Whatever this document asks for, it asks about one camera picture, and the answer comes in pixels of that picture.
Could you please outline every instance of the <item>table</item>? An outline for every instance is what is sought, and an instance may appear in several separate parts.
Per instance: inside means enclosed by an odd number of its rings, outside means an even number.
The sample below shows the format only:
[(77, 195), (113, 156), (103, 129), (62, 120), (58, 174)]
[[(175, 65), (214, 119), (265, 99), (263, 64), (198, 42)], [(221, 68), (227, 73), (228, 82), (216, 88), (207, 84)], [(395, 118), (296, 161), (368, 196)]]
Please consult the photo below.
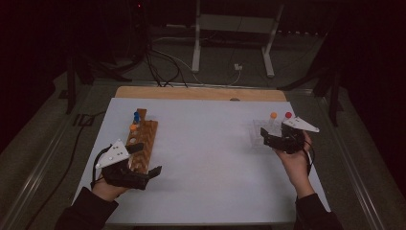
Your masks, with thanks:
[[(96, 154), (109, 142), (126, 137), (137, 106), (145, 106), (147, 119), (159, 122), (149, 165), (151, 169), (162, 165), (162, 173), (149, 181), (145, 191), (121, 195), (120, 206), (107, 223), (231, 225), (295, 220), (296, 194), (281, 161), (266, 146), (252, 148), (247, 134), (252, 118), (266, 119), (270, 107), (292, 110), (281, 91), (119, 88), (77, 194), (82, 186), (89, 186)], [(328, 209), (314, 168), (310, 180)]]

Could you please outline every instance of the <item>hand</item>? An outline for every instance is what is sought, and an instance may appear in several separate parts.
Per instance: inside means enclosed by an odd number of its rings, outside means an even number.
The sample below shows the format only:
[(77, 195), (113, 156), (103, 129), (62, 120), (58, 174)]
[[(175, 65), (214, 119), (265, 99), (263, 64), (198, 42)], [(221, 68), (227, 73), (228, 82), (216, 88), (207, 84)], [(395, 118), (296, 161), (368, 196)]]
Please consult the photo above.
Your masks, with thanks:
[(284, 169), (289, 176), (290, 183), (295, 187), (298, 198), (314, 194), (307, 175), (307, 152), (310, 149), (311, 139), (304, 131), (304, 151), (300, 150), (293, 154), (287, 154), (281, 150), (274, 149), (280, 157)]
[(100, 178), (92, 189), (92, 193), (106, 201), (112, 202), (119, 195), (125, 193), (128, 188), (117, 187), (107, 184), (104, 178)]

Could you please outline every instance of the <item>metal stand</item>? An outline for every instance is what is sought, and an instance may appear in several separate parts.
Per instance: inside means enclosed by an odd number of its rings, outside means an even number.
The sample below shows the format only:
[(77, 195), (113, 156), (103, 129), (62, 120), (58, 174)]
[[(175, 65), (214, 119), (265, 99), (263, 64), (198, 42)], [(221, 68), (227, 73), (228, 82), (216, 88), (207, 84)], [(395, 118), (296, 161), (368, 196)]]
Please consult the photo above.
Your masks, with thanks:
[(271, 51), (272, 43), (275, 39), (275, 34), (279, 26), (283, 11), (283, 5), (279, 6), (279, 10), (275, 18), (259, 18), (259, 17), (238, 17), (226, 15), (204, 14), (200, 12), (200, 0), (196, 1), (196, 26), (195, 40), (192, 60), (192, 71), (199, 72), (200, 63), (200, 30), (215, 30), (215, 31), (231, 31), (231, 32), (249, 32), (269, 34), (268, 43), (262, 47), (263, 62), (265, 64), (266, 75), (270, 78), (275, 77), (274, 68), (272, 67)]

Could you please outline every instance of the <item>wooden block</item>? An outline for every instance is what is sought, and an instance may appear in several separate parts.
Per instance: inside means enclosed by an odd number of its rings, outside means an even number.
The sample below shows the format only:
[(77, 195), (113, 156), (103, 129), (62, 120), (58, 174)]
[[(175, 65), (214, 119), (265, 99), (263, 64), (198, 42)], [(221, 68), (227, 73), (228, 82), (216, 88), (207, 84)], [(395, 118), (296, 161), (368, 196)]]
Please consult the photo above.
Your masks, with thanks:
[(138, 108), (137, 112), (140, 114), (140, 123), (136, 124), (137, 128), (134, 132), (129, 131), (126, 144), (131, 146), (143, 143), (144, 147), (143, 150), (130, 156), (129, 168), (136, 173), (147, 173), (158, 122), (146, 121), (147, 110), (144, 108)]

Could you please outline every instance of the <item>floor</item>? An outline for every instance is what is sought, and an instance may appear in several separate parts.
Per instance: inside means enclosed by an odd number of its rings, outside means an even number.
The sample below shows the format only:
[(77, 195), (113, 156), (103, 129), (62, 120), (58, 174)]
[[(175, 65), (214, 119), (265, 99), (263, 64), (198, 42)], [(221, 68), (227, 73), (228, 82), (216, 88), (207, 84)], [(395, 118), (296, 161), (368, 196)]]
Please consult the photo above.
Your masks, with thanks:
[[(184, 80), (179, 76), (171, 82), (172, 86), (183, 87), (184, 81), (189, 87), (275, 89), (303, 77), (322, 43), (323, 39), (317, 36), (278, 34), (271, 52), (275, 78), (265, 75), (259, 42), (238, 44), (237, 48), (232, 44), (227, 47), (205, 44), (198, 74), (192, 74), (189, 69), (192, 64), (191, 39), (156, 37), (152, 48), (176, 58)], [(164, 80), (175, 76), (177, 67), (157, 56), (160, 55), (151, 54), (151, 60), (159, 75)], [(235, 63), (242, 65), (240, 72), (234, 69)], [(78, 102), (71, 115), (65, 114), (66, 100), (58, 97), (66, 89), (66, 75), (56, 78), (56, 93), (0, 155), (0, 217), (12, 222), (10, 228), (5, 229), (24, 229), (38, 210), (41, 211), (30, 229), (52, 229), (63, 208), (73, 201), (102, 123), (101, 115), (92, 126), (81, 130), (79, 126), (72, 126), (78, 114), (105, 111), (121, 85), (156, 85), (145, 62), (124, 74), (132, 82), (116, 82), (101, 73), (95, 73), (95, 76), (93, 85), (77, 82)], [(311, 95), (315, 83), (308, 82), (285, 94), (296, 113), (303, 114), (310, 123), (319, 124), (321, 130), (326, 131), (324, 135), (314, 136), (314, 141), (316, 150), (320, 152), (316, 169), (331, 209), (345, 229), (406, 229), (406, 201), (390, 177), (346, 90), (342, 88), (340, 92), (342, 109), (337, 113), (339, 126), (334, 127), (327, 118), (328, 95), (325, 98)], [(63, 176), (71, 159), (72, 166)], [(29, 176), (36, 179), (36, 183), (29, 183), (30, 187), (24, 190)], [(55, 194), (41, 207), (61, 178), (63, 180)], [(104, 229), (133, 229), (133, 226), (107, 225)], [(261, 230), (271, 229), (271, 226), (137, 226), (135, 229)], [(275, 224), (272, 229), (292, 229), (292, 223)]]

